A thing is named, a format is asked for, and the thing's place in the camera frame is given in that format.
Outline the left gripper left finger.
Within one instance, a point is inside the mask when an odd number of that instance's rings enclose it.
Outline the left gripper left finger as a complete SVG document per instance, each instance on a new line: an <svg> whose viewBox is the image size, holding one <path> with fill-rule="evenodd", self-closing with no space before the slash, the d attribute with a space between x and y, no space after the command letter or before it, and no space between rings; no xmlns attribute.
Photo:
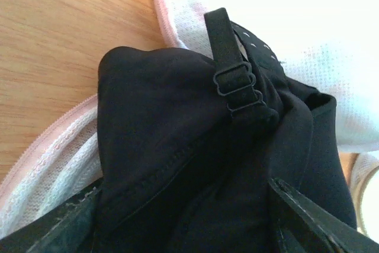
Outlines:
<svg viewBox="0 0 379 253"><path fill-rule="evenodd" d="M98 187L87 187L1 239L1 252L92 252Z"/></svg>

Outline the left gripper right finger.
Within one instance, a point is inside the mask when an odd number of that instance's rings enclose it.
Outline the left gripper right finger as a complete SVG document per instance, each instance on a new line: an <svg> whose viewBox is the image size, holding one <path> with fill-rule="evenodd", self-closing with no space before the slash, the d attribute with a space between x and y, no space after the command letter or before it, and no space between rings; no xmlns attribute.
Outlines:
<svg viewBox="0 0 379 253"><path fill-rule="evenodd" d="M281 179L269 180L269 207L274 252L378 252L378 243Z"/></svg>

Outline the black bra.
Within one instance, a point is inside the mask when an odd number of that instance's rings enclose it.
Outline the black bra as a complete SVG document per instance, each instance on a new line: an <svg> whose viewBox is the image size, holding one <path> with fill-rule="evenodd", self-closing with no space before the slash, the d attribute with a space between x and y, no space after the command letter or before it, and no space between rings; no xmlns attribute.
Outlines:
<svg viewBox="0 0 379 253"><path fill-rule="evenodd" d="M100 62L92 250L274 252L274 178L356 230L335 98L289 78L225 9L205 24L212 57L117 47Z"/></svg>

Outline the floral bra laundry bag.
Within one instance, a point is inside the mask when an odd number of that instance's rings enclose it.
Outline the floral bra laundry bag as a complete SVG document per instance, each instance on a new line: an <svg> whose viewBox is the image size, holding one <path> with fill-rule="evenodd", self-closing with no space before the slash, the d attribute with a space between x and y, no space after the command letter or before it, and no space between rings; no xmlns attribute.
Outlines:
<svg viewBox="0 0 379 253"><path fill-rule="evenodd" d="M274 50L286 74L337 99L341 152L378 149L378 0L155 0L173 47L211 56L203 14L230 18ZM101 175L97 96L54 122L1 184L1 236L57 207Z"/></svg>

